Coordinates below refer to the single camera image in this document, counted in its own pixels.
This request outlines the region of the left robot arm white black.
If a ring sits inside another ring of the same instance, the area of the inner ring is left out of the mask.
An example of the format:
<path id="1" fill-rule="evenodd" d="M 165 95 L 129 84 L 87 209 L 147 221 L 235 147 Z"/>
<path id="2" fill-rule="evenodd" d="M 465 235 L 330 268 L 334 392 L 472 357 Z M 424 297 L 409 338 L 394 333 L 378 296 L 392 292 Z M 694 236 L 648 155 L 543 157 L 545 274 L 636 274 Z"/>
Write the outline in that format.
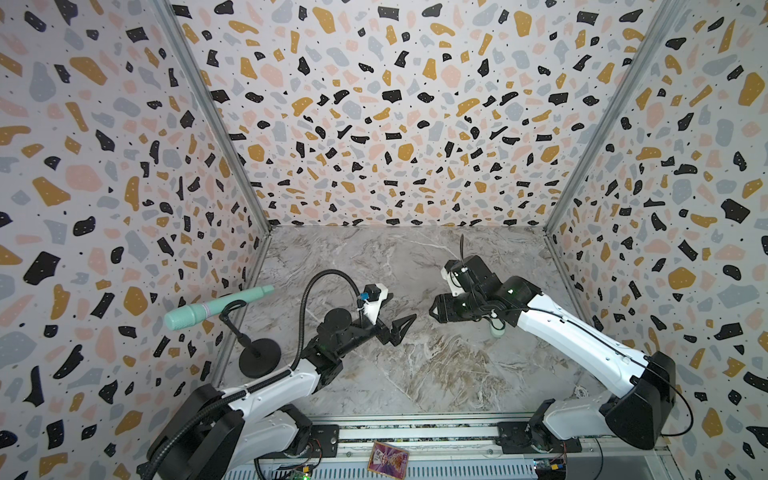
<path id="1" fill-rule="evenodd" d="M 416 319 L 355 321 L 345 309 L 330 310 L 296 367 L 239 388 L 196 389 L 151 445 L 142 478 L 221 479 L 265 455 L 300 455 L 312 423 L 296 401 L 329 385 L 341 373 L 344 357 L 367 341 L 399 345 Z"/>

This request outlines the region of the mint green earbud charging case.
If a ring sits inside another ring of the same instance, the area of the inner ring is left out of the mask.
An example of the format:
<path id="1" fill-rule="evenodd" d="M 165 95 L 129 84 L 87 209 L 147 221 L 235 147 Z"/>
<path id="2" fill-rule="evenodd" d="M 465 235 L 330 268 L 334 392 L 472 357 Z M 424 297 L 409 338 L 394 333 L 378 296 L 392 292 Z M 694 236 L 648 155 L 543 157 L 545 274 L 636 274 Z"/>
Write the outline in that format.
<path id="1" fill-rule="evenodd" d="M 501 338 L 506 331 L 504 322 L 490 322 L 489 326 L 492 337 L 496 339 Z"/>

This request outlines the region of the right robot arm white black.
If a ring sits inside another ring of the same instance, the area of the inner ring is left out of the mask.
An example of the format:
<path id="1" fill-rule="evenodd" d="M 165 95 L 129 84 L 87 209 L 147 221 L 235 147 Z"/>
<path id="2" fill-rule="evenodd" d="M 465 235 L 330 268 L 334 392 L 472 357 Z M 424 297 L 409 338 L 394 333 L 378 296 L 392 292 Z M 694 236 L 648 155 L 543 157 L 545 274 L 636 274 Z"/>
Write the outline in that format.
<path id="1" fill-rule="evenodd" d="M 477 255 L 449 260 L 441 276 L 450 291 L 430 308 L 440 323 L 488 321 L 496 333 L 517 327 L 558 349 L 605 388 L 594 398 L 542 402 L 523 431 L 524 446 L 542 453 L 578 437 L 613 436 L 652 450 L 680 393 L 676 365 L 663 352 L 626 346 L 580 320 L 532 282 L 500 281 Z"/>

